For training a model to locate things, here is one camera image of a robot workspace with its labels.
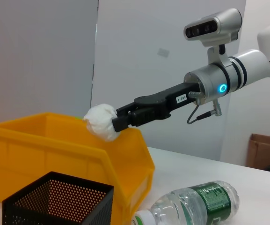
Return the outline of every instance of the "yellow plastic bin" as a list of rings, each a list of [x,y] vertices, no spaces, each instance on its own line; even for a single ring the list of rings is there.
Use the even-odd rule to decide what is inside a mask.
[[[82,120],[54,113],[0,123],[0,202],[55,171],[113,185],[111,224],[128,225],[151,188],[154,169],[138,129],[103,142]]]

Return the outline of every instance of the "table surface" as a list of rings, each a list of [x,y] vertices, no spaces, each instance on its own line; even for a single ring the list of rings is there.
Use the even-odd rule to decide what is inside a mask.
[[[152,190],[141,209],[149,208],[172,190],[223,180],[236,188],[241,200],[238,214],[227,225],[270,225],[270,172],[170,151],[149,150],[156,170]]]

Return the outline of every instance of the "plastic bottle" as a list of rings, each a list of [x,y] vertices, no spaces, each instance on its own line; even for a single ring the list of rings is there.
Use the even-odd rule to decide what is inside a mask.
[[[150,210],[136,212],[131,225],[216,225],[232,218],[239,205],[230,184],[213,181],[164,195]]]

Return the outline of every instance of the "white cloth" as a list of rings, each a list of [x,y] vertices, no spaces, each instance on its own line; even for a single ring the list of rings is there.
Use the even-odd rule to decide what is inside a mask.
[[[101,104],[92,107],[83,120],[87,121],[87,129],[90,133],[102,138],[106,142],[111,142],[120,134],[114,129],[112,123],[114,118],[117,118],[115,108],[107,104]]]

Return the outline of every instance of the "wall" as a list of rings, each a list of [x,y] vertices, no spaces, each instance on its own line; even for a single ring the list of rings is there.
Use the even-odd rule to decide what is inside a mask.
[[[0,121],[90,108],[98,0],[0,0]]]
[[[270,0],[247,0],[239,51],[258,49],[257,34],[270,25]],[[270,78],[231,94],[221,161],[245,165],[252,133],[270,135]]]
[[[119,108],[183,81],[184,75],[207,65],[207,49],[186,41],[184,27],[220,10],[238,8],[245,0],[107,0],[100,1],[95,50],[92,105]],[[239,42],[227,45],[235,54]],[[159,56],[159,49],[169,51]],[[229,97],[220,100],[222,117],[187,125],[195,106],[172,112],[171,118],[140,127],[148,146],[219,160]],[[198,114],[212,109],[200,107]]]

